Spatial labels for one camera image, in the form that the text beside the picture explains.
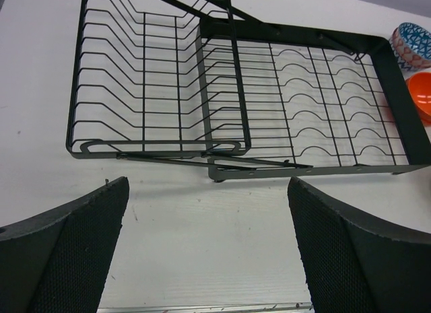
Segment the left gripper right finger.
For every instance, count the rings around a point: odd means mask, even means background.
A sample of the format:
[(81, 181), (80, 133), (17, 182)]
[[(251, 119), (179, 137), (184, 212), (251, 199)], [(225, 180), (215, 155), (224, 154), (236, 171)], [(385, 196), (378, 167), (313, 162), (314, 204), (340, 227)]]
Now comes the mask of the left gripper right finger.
[(315, 312), (429, 312), (430, 234), (293, 177), (288, 205)]

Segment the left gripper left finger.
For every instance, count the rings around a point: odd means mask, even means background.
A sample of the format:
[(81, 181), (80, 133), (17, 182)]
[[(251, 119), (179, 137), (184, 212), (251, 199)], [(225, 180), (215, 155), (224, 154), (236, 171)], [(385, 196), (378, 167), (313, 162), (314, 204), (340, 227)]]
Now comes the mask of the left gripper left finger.
[(129, 200), (129, 181), (1, 228), (2, 312), (96, 312)]

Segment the orange bowl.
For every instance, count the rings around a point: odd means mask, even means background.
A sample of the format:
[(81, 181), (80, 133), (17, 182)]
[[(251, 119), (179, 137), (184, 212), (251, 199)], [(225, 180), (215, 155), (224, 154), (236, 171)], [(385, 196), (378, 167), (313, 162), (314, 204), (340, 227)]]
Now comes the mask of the orange bowl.
[(419, 117), (426, 126), (430, 126), (430, 73), (416, 73), (405, 82)]

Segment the blue patterned bowl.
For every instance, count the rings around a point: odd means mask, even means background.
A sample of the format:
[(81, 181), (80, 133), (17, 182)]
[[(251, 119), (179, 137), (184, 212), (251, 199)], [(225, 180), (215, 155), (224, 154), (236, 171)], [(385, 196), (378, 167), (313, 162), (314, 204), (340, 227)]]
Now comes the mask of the blue patterned bowl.
[(430, 32), (425, 28), (403, 22), (394, 29), (389, 42), (402, 71), (430, 68)]

